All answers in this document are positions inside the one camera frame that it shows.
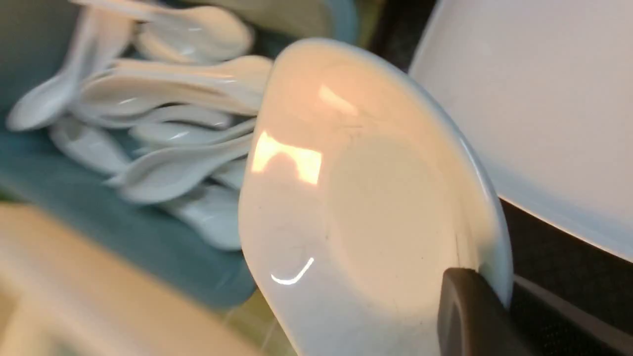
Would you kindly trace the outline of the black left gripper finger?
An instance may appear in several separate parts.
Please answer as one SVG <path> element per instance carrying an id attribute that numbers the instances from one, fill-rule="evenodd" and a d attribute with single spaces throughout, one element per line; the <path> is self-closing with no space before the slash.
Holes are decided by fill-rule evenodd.
<path id="1" fill-rule="evenodd" d="M 509 312 L 484 277 L 472 269 L 443 273 L 437 314 L 442 356 L 533 356 Z"/>

